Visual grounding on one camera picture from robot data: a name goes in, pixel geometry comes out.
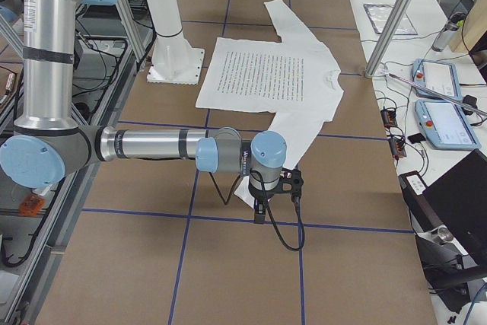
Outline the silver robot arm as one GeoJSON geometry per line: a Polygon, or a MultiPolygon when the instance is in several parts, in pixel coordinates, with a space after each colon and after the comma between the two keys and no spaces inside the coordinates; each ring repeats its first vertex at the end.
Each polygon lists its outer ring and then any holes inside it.
{"type": "Polygon", "coordinates": [[[72,119],[75,11],[82,1],[24,0],[24,110],[1,146],[5,174],[36,189],[116,158],[193,160],[200,171],[247,177],[255,222],[269,218],[269,200],[291,178],[278,133],[261,132],[247,141],[232,128],[134,131],[81,126],[72,119]]]}

